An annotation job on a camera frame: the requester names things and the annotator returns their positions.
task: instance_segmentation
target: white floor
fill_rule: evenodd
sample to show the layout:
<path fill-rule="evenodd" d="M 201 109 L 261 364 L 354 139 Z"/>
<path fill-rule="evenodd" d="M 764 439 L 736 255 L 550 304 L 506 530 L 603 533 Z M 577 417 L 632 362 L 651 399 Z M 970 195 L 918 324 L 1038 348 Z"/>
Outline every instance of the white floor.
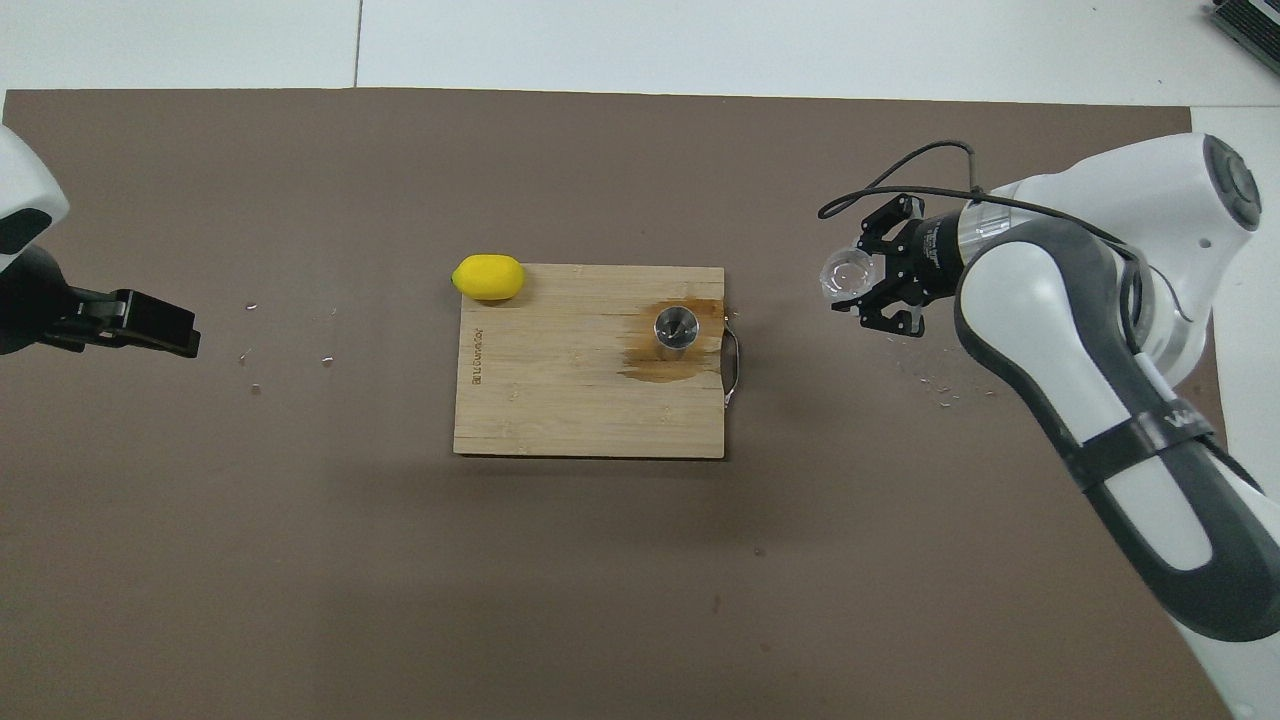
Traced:
<path fill-rule="evenodd" d="M 1187 0 L 0 4 L 0 88 L 357 83 L 1189 105 L 1280 208 L 1280 76 Z M 1231 447 L 1280 493 L 1275 266 L 1265 223 L 1224 283 L 1217 340 Z"/>

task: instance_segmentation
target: cutting board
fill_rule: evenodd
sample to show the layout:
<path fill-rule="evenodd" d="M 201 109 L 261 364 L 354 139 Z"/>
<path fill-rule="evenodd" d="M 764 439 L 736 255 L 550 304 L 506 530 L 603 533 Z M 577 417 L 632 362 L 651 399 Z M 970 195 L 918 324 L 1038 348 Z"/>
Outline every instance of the cutting board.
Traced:
<path fill-rule="evenodd" d="M 694 311 L 684 351 L 654 320 Z M 453 451 L 723 457 L 723 268 L 525 264 L 500 302 L 462 299 Z"/>

